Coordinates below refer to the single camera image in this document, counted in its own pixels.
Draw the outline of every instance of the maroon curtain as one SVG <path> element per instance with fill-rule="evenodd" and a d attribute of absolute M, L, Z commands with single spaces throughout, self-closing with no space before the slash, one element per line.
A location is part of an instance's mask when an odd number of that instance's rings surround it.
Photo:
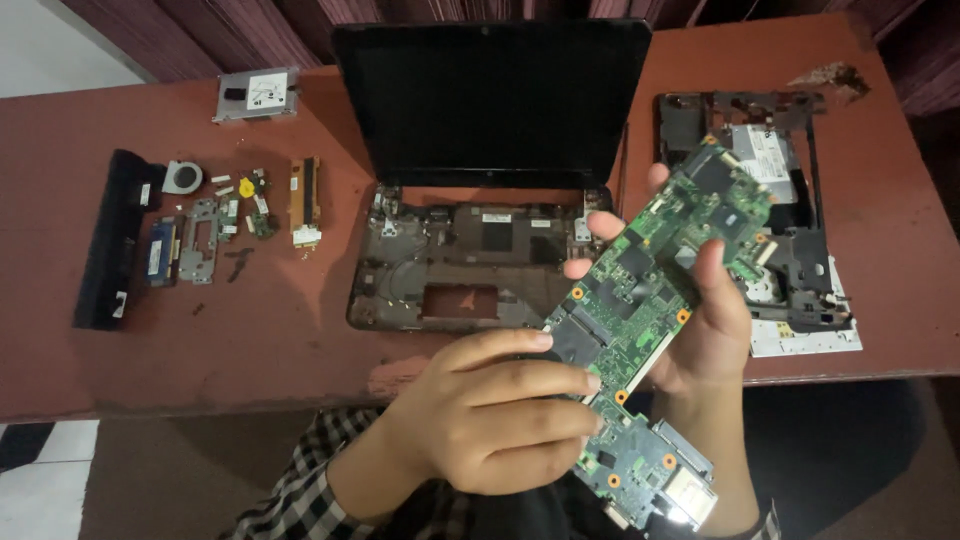
<path fill-rule="evenodd" d="M 960 107 L 955 0 L 62 0 L 162 82 L 333 62 L 356 22 L 645 17 L 655 29 L 850 10 L 867 24 L 904 110 Z"/>

